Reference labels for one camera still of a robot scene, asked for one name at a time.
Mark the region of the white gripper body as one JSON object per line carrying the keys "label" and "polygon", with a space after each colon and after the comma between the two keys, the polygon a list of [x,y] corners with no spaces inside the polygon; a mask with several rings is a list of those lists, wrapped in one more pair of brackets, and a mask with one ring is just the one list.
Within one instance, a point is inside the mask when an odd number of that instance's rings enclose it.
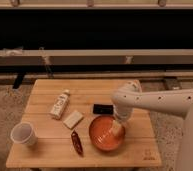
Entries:
{"label": "white gripper body", "polygon": [[112,126],[111,126],[111,133],[115,137],[121,137],[125,135],[125,127],[122,121],[116,116],[113,116]]}

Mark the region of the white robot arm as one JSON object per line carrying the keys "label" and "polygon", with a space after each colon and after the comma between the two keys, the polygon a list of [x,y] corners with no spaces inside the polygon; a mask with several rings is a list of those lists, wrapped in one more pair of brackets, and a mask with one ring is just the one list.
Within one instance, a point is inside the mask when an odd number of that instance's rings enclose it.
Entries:
{"label": "white robot arm", "polygon": [[183,136],[175,171],[193,171],[193,89],[141,92],[137,83],[130,81],[119,87],[111,99],[119,121],[127,121],[133,108],[182,117]]}

